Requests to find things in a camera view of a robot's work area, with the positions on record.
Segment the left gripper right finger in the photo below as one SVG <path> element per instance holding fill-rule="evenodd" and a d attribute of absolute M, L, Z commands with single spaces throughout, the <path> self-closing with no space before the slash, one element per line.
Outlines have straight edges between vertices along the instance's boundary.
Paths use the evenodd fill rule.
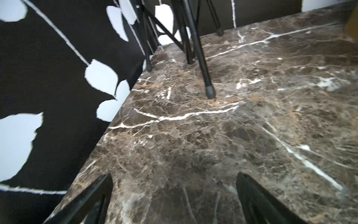
<path fill-rule="evenodd" d="M 236 190 L 248 224 L 305 224 L 250 175 L 239 172 Z"/>

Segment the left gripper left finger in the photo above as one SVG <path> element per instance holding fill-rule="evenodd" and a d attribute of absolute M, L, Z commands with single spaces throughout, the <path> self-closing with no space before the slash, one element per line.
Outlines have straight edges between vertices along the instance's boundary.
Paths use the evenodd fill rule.
<path fill-rule="evenodd" d="M 47 224 L 104 224 L 113 190 L 111 174 L 102 175 L 66 205 Z"/>

